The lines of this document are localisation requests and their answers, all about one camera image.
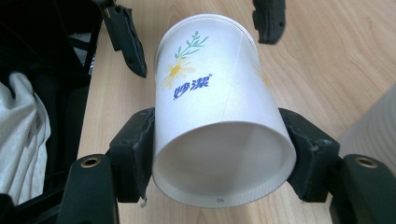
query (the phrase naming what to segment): yellow flower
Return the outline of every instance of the yellow flower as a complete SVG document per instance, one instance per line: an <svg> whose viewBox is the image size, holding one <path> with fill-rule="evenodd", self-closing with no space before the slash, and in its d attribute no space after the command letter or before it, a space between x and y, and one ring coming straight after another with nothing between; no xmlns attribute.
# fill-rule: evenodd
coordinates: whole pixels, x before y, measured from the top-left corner
<svg viewBox="0 0 396 224"><path fill-rule="evenodd" d="M172 89L175 78L186 77L186 73L195 72L194 68L187 67L189 63L188 58L182 59L179 57L175 65L169 64L166 68L166 72L169 73L169 75L163 80L163 89Z"/></svg>
<svg viewBox="0 0 396 224"><path fill-rule="evenodd" d="M254 71L256 72L256 75L259 76L262 79L262 82L268 86L269 82L267 77L264 75L264 72L262 71L262 68L257 64L254 66Z"/></svg>

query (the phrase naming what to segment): cup rim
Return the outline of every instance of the cup rim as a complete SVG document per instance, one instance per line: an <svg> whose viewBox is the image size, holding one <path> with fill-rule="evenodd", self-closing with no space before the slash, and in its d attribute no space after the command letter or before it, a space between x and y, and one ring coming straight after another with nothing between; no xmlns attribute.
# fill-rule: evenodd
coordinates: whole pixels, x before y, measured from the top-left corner
<svg viewBox="0 0 396 224"><path fill-rule="evenodd" d="M285 152L291 153L291 160L284 161L283 164L281 165L281 173L278 175L272 176L268 182L262 183L261 185L255 187L254 189L246 190L244 192L237 193L235 195L229 195L227 197L228 202L227 203L212 203L209 202L209 200L213 200L212 197L200 197L202 200L198 200L199 198L197 195L192 195L190 193L184 192L183 190L176 189L169 184L166 183L166 181L156 172L157 170L157 159L161 157L161 154L164 153L163 150L160 151L159 154L154 155L153 158L153 164L152 164L152 175L153 175L153 181L157 188L167 197L180 202L184 204L188 204L191 206L196 206L196 207L202 207L202 208L226 208L226 207L234 207L234 206L239 206L242 204L247 204L247 203L252 203L254 201L257 201L270 193L274 192L276 189L278 189L281 185L283 185L291 175L291 173L294 170L295 164L296 164L296 152L294 145L292 144L291 140L288 140L288 138L280 133L278 130L275 130L269 126L259 124L259 123L254 123L254 122L247 122L247 121L227 121L225 123L244 123L248 125L254 125L257 127L261 127L264 130L276 135L280 139L284 141L284 144L289 145L289 148L284 148ZM190 130L187 133L183 133L182 135L177 136L175 139L178 139L182 137L185 134L194 132L197 129L203 129L209 126L217 125L218 123L212 123L208 125L204 125L201 127L198 127L196 129Z"/></svg>

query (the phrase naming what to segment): white object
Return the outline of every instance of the white object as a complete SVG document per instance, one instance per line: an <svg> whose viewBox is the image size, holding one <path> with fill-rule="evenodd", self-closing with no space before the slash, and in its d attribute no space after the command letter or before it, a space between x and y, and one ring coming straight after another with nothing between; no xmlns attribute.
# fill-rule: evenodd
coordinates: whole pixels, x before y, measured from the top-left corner
<svg viewBox="0 0 396 224"><path fill-rule="evenodd" d="M203 14L173 26L155 56L153 178L199 207L260 199L282 185L296 156L248 31Z"/></svg>
<svg viewBox="0 0 396 224"><path fill-rule="evenodd" d="M43 192L50 120L41 100L21 73L0 83L0 192L14 204Z"/></svg>
<svg viewBox="0 0 396 224"><path fill-rule="evenodd" d="M340 150L373 157L396 174L396 85L346 131Z"/></svg>

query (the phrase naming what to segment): cup opening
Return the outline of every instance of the cup opening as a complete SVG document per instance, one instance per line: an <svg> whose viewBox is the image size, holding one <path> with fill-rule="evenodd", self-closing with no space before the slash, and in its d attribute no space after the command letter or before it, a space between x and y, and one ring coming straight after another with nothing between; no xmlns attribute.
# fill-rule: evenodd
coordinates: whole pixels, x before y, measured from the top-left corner
<svg viewBox="0 0 396 224"><path fill-rule="evenodd" d="M237 195L242 198L237 203L249 203L286 181L294 165L293 150L279 133L258 124L212 124L163 148L154 161L153 177L166 195L182 203L211 207L199 201ZM244 197L257 190L261 193L253 198Z"/></svg>

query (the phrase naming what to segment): black clamp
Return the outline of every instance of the black clamp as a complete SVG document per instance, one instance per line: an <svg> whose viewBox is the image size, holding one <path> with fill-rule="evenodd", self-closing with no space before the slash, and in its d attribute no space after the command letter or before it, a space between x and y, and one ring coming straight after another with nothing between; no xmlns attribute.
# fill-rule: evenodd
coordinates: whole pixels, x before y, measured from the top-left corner
<svg viewBox="0 0 396 224"><path fill-rule="evenodd" d="M276 44L285 30L285 0L253 0L254 27L259 31L259 43Z"/></svg>
<svg viewBox="0 0 396 224"><path fill-rule="evenodd" d="M334 224L394 223L396 178L389 168L362 155L338 157L339 144L303 118L280 109L297 162L288 182L304 202L324 203L330 192Z"/></svg>
<svg viewBox="0 0 396 224"><path fill-rule="evenodd" d="M119 203L146 202L151 178L154 108L132 115L106 155L73 163L57 223L120 223Z"/></svg>
<svg viewBox="0 0 396 224"><path fill-rule="evenodd" d="M147 66L143 46L137 37L132 10L117 6L113 0L92 0L102 13L115 51L121 50L128 67L141 77L146 77Z"/></svg>

